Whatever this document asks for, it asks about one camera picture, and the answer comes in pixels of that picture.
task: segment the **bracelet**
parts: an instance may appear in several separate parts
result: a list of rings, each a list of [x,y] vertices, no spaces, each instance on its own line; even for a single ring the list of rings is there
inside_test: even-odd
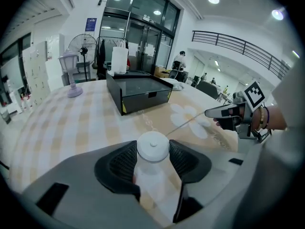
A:
[[[259,130],[262,128],[262,125],[263,125],[263,123],[264,123],[264,109],[263,109],[262,106],[259,106],[259,110],[260,110],[260,112],[261,112],[261,119],[260,119],[260,121],[259,121],[259,126],[258,126],[257,131],[259,131]]]
[[[267,114],[268,114],[268,117],[267,117],[267,124],[265,125],[265,127],[263,128],[263,129],[266,129],[266,127],[268,126],[268,124],[269,124],[269,110],[268,110],[268,108],[265,106],[264,107],[266,110],[267,110]]]

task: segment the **white flower design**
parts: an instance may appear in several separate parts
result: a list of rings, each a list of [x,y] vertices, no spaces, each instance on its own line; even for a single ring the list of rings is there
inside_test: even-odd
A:
[[[176,113],[171,114],[171,121],[175,126],[181,126],[183,123],[195,117],[198,113],[191,106],[185,106],[184,109],[178,104],[171,104],[172,110]],[[203,119],[201,116],[198,116],[196,119],[186,123],[182,127],[189,126],[191,131],[201,139],[206,139],[208,134],[203,126],[210,126],[211,123]]]

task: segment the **standing fan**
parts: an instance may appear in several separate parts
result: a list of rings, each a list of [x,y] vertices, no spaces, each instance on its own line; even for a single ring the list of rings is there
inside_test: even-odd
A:
[[[73,38],[69,44],[68,49],[80,54],[80,57],[78,58],[83,58],[85,77],[86,81],[88,81],[86,63],[90,66],[96,57],[96,40],[89,34],[80,34]]]

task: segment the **lavender table lamp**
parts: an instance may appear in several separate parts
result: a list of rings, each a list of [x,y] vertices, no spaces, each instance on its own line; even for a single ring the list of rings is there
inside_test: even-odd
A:
[[[72,72],[76,67],[77,53],[65,51],[59,58],[62,70],[69,75],[71,89],[68,91],[68,97],[77,97],[82,94],[82,88],[75,85]]]

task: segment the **balcony railing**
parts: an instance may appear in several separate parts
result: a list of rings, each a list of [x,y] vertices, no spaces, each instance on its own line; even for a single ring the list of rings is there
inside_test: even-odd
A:
[[[234,36],[211,31],[193,31],[192,41],[204,42],[239,52],[266,67],[279,79],[282,79],[289,71],[288,66],[264,49]]]

